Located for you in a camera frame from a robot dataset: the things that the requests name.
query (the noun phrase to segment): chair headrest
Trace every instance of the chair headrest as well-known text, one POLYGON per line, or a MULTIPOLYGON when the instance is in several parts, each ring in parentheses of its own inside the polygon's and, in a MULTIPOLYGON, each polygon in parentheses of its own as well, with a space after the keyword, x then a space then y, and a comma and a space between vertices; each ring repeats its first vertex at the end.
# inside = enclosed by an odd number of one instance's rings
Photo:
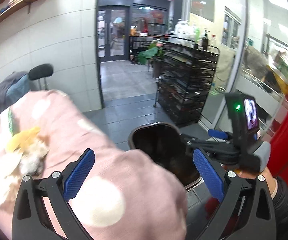
POLYGON ((29 79, 36 80, 44 77, 50 77, 53 74, 53 66, 51 64, 42 64, 32 68, 29 71, 29 79))

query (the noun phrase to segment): black door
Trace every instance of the black door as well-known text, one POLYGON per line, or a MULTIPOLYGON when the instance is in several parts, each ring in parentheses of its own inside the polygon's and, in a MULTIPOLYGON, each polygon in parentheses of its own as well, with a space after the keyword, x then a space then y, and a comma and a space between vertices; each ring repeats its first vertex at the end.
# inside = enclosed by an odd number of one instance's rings
POLYGON ((129 8, 100 6, 97 19, 100 61, 127 59, 129 8))

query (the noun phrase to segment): phone screen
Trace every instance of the phone screen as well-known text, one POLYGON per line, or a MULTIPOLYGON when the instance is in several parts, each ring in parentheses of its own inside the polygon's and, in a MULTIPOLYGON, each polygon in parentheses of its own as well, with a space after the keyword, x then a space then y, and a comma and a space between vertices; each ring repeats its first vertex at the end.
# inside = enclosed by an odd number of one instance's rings
POLYGON ((253 128, 258 126, 255 102, 254 100, 245 99, 244 106, 246 112, 247 127, 248 130, 252 130, 253 128))

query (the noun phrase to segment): metal bolt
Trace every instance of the metal bolt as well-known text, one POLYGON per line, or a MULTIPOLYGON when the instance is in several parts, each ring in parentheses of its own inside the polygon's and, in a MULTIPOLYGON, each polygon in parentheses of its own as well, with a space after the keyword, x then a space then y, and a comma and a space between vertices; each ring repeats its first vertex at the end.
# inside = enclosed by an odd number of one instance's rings
POLYGON ((29 175, 26 175, 26 176, 23 177, 23 181, 25 181, 25 182, 27 182, 29 179, 30 179, 29 175))
POLYGON ((52 173, 52 178, 58 178, 60 176, 60 173, 58 172, 58 171, 54 171, 53 173, 52 173))
POLYGON ((265 181, 265 177, 264 177, 263 175, 259 175, 259 176, 258 176, 258 179, 259 179, 260 181, 265 181))
POLYGON ((230 178, 236 177, 236 173, 235 173, 234 171, 229 171, 229 172, 227 173, 227 175, 228 175, 228 177, 230 177, 230 178))

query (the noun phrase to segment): black trash bin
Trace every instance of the black trash bin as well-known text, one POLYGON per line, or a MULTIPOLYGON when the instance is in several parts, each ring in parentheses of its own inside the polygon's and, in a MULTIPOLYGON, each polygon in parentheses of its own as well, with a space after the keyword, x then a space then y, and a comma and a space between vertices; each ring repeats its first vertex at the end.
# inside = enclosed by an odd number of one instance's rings
POLYGON ((129 135, 130 149, 140 149, 152 160, 174 173, 186 190, 196 186, 201 176, 193 163, 192 150, 180 140, 177 127, 158 122, 142 125, 129 135))

